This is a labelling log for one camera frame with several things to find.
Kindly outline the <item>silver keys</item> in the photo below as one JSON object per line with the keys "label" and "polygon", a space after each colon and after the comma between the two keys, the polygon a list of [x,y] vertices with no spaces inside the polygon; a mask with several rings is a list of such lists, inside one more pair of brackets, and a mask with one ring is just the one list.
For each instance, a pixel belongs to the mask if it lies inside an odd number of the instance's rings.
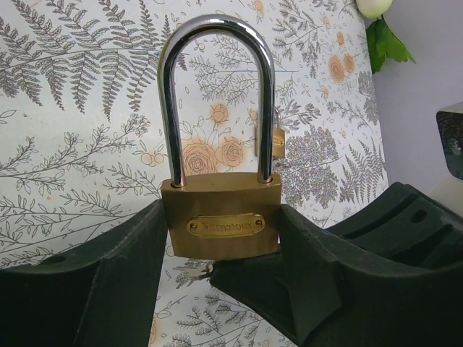
{"label": "silver keys", "polygon": [[198,267],[174,267],[174,270],[186,273],[187,277],[191,281],[202,280],[211,276],[213,272],[213,263],[207,262],[204,265],[200,265]]}

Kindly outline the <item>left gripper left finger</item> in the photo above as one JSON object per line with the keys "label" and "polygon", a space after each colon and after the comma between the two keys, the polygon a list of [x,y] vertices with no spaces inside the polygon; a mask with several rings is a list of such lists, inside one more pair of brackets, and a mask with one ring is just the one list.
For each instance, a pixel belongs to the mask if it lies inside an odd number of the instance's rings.
{"label": "left gripper left finger", "polygon": [[1,271],[3,346],[147,346],[167,227],[155,201],[38,265]]}

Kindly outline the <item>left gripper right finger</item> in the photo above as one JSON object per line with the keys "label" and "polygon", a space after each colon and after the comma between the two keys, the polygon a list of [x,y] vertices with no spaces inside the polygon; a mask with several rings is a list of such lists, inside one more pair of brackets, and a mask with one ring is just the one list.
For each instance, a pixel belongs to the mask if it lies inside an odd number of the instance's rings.
{"label": "left gripper right finger", "polygon": [[289,205],[266,256],[220,261],[211,285],[298,346],[460,346],[462,218],[394,183],[328,228]]}

